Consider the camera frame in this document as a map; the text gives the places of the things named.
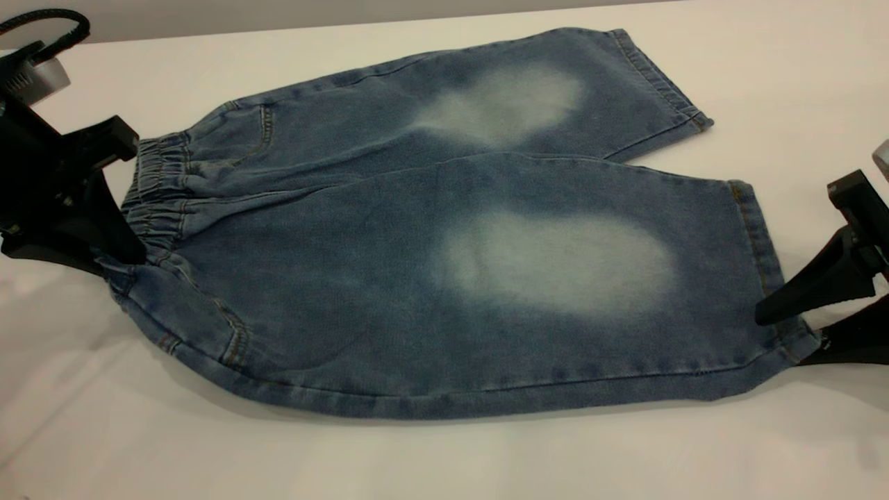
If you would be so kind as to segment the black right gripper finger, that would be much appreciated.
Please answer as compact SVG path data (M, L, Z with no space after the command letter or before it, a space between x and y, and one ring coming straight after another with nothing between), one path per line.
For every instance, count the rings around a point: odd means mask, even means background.
M800 366L858 363L888 364L888 298L820 330L820 348Z
M873 297L877 245L837 230L796 276L756 304L756 323L774 325L826 305Z

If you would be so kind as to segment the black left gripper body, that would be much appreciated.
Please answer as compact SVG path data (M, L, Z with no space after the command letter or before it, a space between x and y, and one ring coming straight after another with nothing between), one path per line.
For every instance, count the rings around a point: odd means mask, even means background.
M121 117L59 133L23 104L2 105L1 228L44 230L105 183L103 170L137 155L140 137Z

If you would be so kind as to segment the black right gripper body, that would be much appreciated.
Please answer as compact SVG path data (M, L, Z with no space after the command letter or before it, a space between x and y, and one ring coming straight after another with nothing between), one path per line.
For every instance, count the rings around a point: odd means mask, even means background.
M856 170L828 186L833 206L847 221L853 254L872 274L887 274L888 210L863 171Z

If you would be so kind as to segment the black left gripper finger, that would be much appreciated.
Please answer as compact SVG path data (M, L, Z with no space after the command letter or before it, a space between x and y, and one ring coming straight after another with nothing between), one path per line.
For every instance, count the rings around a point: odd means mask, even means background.
M71 196L77 222L70 231L75 238L71 266L97 266L95 252L123 265L143 265L147 250L115 203L103 171L91 173Z
M70 236L3 236L2 254L20 260L41 260L103 276L91 247Z

